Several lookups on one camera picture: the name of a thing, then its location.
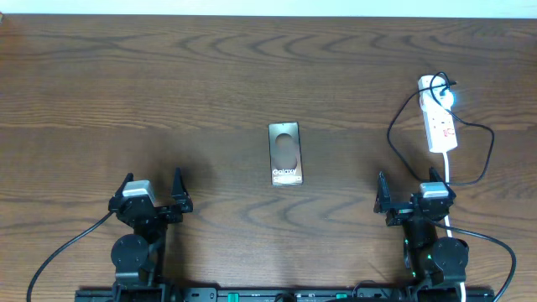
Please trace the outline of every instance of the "white power strip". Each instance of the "white power strip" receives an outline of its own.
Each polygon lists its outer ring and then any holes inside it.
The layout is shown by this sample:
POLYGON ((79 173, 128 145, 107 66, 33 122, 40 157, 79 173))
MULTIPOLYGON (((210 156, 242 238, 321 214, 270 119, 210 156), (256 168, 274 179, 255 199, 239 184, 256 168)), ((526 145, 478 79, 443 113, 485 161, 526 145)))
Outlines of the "white power strip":
MULTIPOLYGON (((420 90, 429 88, 432 78, 432 75, 422 76, 418 81, 420 90)), ((433 86, 443 85, 444 83, 446 83, 444 79, 437 76, 433 86)), ((454 98, 449 90, 444 91, 442 96, 441 91, 444 88, 444 86, 433 88, 436 99, 442 106, 435 102, 430 90, 420 92, 420 106, 425 120, 427 143, 429 143, 429 151, 432 153, 444 153, 457 146, 453 117, 444 110, 444 108, 451 110, 454 98)))

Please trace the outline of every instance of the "wood grain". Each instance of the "wood grain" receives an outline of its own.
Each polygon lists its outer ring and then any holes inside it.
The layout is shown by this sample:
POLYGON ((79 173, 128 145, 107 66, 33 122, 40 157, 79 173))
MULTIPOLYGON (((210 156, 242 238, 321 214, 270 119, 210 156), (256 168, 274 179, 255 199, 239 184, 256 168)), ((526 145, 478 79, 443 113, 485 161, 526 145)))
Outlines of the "wood grain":
MULTIPOLYGON (((127 172, 169 202, 176 166, 195 212, 170 228, 182 284, 352 286, 409 278, 402 230, 373 214, 376 177, 417 189, 385 129, 423 74, 458 85, 454 110, 497 133, 490 170, 456 188, 453 224, 495 236, 519 267, 504 300, 537 295, 537 21, 428 18, 8 16, 0 27, 0 300, 106 214, 127 172), (267 124, 299 121, 305 183, 273 188, 267 124)), ((489 136, 458 130, 454 180, 479 174, 489 136)), ((411 102, 394 142, 421 174, 411 102)), ((43 272, 35 301, 113 282, 111 219, 43 272)), ((510 260, 470 244, 468 283, 499 290, 510 260)))

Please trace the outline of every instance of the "white cable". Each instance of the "white cable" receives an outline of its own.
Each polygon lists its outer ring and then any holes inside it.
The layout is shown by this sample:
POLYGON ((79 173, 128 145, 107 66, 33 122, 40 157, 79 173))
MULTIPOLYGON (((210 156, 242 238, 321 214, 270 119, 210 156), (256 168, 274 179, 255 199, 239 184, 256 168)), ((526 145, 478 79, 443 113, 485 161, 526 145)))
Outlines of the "white cable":
MULTIPOLYGON (((444 155, 444 181, 446 183, 450 182, 450 161, 447 158, 447 152, 443 152, 442 155, 444 155)), ((450 224, 450 217, 446 215, 444 217, 444 224, 446 227, 451 227, 450 224)), ((453 237, 450 230, 446 230, 448 237, 453 237)), ((464 286, 464 282, 461 282, 461 302, 467 302, 467 288, 464 286)))

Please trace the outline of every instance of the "wooden table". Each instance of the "wooden table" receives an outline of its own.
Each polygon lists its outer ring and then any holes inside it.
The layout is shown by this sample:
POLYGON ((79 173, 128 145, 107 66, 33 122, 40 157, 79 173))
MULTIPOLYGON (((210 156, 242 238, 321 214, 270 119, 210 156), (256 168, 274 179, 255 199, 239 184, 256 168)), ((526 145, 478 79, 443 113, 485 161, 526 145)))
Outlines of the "wooden table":
MULTIPOLYGON (((170 202, 174 168, 195 211, 169 229, 180 284, 353 286, 404 269, 401 228, 373 214, 378 171, 407 200, 419 183, 385 132, 424 74, 458 85, 455 112, 496 131, 485 179, 455 188, 453 225, 509 244, 503 300, 537 294, 537 21, 427 18, 7 16, 0 27, 0 300, 24 299, 39 265, 107 212, 127 172, 170 202), (300 123, 305 183, 270 184, 267 125, 300 123)), ((489 134, 459 128, 453 180, 481 172, 489 134)), ((394 143, 422 175, 412 101, 394 143)), ((114 280, 114 217, 41 275, 35 301, 114 280)), ((470 245, 467 283, 505 280, 501 248, 470 245)))

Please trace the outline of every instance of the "white wall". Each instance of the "white wall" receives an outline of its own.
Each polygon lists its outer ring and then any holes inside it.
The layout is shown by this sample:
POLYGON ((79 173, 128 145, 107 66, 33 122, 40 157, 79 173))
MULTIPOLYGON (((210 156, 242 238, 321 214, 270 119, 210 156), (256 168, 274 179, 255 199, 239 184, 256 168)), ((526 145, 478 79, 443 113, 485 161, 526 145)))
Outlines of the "white wall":
POLYGON ((4 13, 537 18, 537 0, 0 0, 4 13))

